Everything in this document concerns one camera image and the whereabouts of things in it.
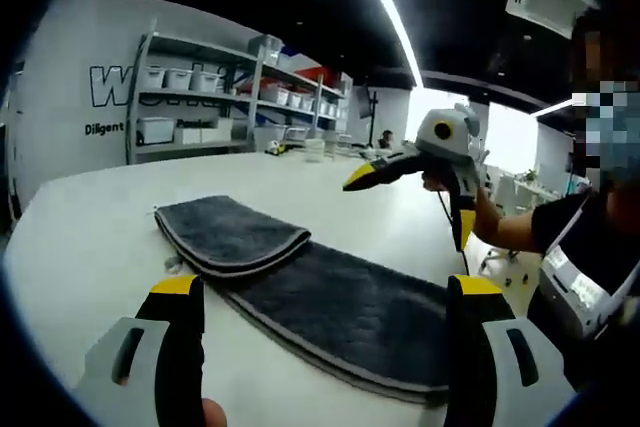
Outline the person's left hand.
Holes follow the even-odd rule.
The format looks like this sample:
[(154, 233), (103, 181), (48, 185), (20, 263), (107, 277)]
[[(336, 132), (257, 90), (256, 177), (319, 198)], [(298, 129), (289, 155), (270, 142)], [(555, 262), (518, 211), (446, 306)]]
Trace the person's left hand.
[(227, 427), (228, 421), (223, 408), (214, 400), (202, 399), (203, 415), (206, 427)]

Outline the person's right hand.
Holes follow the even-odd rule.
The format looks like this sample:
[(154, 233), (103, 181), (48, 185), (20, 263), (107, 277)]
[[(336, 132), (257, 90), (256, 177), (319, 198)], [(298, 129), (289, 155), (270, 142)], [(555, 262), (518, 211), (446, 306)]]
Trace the person's right hand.
[[(428, 191), (447, 191), (447, 188), (435, 176), (423, 173), (422, 180), (423, 187)], [(485, 243), (498, 245), (498, 242), (497, 240), (494, 240), (494, 237), (497, 234), (498, 224), (500, 220), (501, 214), (490, 202), (484, 188), (482, 186), (479, 186), (476, 194), (476, 221), (474, 226), (475, 235)]]

